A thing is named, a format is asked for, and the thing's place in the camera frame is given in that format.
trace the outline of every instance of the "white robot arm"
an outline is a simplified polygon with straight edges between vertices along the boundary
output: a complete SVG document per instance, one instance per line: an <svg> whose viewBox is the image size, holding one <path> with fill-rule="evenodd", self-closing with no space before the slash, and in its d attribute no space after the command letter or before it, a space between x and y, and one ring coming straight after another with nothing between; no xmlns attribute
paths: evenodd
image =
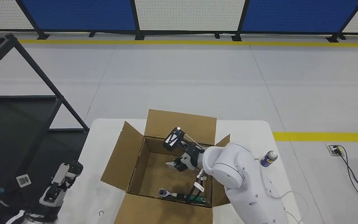
<svg viewBox="0 0 358 224"><path fill-rule="evenodd" d="M236 143L225 147L212 146L204 150L199 144L184 139L187 136L175 128L164 142L169 151L178 147L184 154L168 162L168 167L201 169L215 178L224 188L233 208L245 224L287 224L284 204L270 179L261 173L260 162L252 152Z"/></svg>
<svg viewBox="0 0 358 224"><path fill-rule="evenodd" d="M202 168L225 187L237 214L246 224L288 223L284 204L260 162L245 147L229 143L209 147L203 153Z"/></svg>

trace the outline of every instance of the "gray floor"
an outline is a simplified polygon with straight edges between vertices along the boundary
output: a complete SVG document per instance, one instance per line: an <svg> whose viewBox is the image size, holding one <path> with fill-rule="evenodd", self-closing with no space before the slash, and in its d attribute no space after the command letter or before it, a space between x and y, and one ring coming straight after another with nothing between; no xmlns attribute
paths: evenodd
<svg viewBox="0 0 358 224"><path fill-rule="evenodd" d="M265 120L279 132L358 132L355 48L36 44L25 48L88 125L97 118L144 119L153 108L225 120ZM0 95L50 93L18 52L13 50L0 61ZM53 127L78 124L61 109ZM358 144L339 143L358 172ZM305 223L356 223L358 194L343 161L329 155L325 142L277 142L277 146L293 190L308 202ZM305 214L304 202L296 200Z"/></svg>

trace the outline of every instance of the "black cable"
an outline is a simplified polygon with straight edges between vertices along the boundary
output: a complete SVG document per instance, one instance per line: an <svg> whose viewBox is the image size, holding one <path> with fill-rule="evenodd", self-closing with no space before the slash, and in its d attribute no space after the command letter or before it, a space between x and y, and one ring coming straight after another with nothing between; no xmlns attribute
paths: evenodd
<svg viewBox="0 0 358 224"><path fill-rule="evenodd" d="M354 175L354 172L352 171L352 169L351 169L351 168L349 167L349 165L348 165L348 154L347 154L347 151L346 151L346 149L345 149L343 146L337 145L337 147L339 147L339 146L342 147L343 150L345 151L346 160L347 160L347 161L343 158L342 153L338 153L338 154L339 154L339 156L341 156L341 158L343 159L343 161L344 161L345 164L347 165L347 171L348 171L349 179L351 180L351 183L352 183L354 189L355 189L356 192L358 193L358 190L357 190L356 186L354 185L354 183L353 183L353 181L352 181L352 177L351 177L350 171L352 172L352 175L353 175L354 180L355 180L357 183L358 183L358 181L357 181L357 179L356 179L356 176Z"/></svg>
<svg viewBox="0 0 358 224"><path fill-rule="evenodd" d="M348 154L347 154L346 149L345 149L343 146L341 146L341 145L338 144L337 147L339 147L339 146L342 147L343 150L345 151L346 160L347 160L347 161L342 157L342 154L341 154L341 153L338 153L338 154L342 157L343 161L344 161L345 164L347 165L348 170L350 170L350 171L352 172L352 175L353 175L354 180L358 183L358 180L357 180L356 176L354 175L354 173L353 173L351 167L348 165Z"/></svg>

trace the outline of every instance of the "white cable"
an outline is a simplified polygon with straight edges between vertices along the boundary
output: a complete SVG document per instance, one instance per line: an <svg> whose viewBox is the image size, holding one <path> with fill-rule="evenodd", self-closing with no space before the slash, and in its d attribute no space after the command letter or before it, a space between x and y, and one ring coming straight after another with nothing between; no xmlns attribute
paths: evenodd
<svg viewBox="0 0 358 224"><path fill-rule="evenodd" d="M25 213L24 210L20 210L17 215L15 215L14 217L10 218L9 221L7 221L5 224L12 224L13 222L15 222L16 220L21 218L24 213Z"/></svg>
<svg viewBox="0 0 358 224"><path fill-rule="evenodd" d="M282 196L279 196L279 197L274 197L274 196L272 196L270 190L268 190L268 189L266 188L265 182L264 182L264 180L263 180L263 176L262 176L262 166L261 166L260 160L258 160L258 165L259 165L259 167L260 167L259 169L260 169L261 182L262 182L263 188L265 189L265 192L266 192L267 196L269 196L269 197L271 197L271 198L275 198L275 199L282 199L284 196L288 195L289 193L293 193L293 194L296 194L296 195L300 196L300 197L303 199L303 201L304 201L304 203L305 203L305 206L306 206L306 212L305 212L305 214L302 216L302 218L301 218L299 221L296 219L296 217L293 216L293 214L291 214L290 212L286 211L287 214L290 214L292 217L294 217L294 219L297 221L297 224L300 224L301 222L303 222L303 219L304 219L304 218L307 216L307 214L308 214L308 204L307 204L306 199L305 199L301 194L299 194L299 193L297 193L297 192L294 192L293 190L290 190L290 191L286 192L285 194L283 194Z"/></svg>
<svg viewBox="0 0 358 224"><path fill-rule="evenodd" d="M299 221L297 220L297 218L290 212L286 211L287 214L289 214L290 216L292 216L292 218L294 218L297 222L297 224L300 224Z"/></svg>

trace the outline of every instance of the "tape line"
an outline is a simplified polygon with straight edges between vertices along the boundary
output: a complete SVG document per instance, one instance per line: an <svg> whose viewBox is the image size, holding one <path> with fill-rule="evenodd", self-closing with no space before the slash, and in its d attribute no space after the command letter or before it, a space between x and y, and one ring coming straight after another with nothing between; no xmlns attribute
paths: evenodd
<svg viewBox="0 0 358 224"><path fill-rule="evenodd" d="M251 45L251 46L309 46L358 47L358 43L311 43L279 41L208 41L208 40L19 40L21 44L98 44L98 45Z"/></svg>
<svg viewBox="0 0 358 224"><path fill-rule="evenodd" d="M278 142L358 142L358 133L344 132L273 132Z"/></svg>

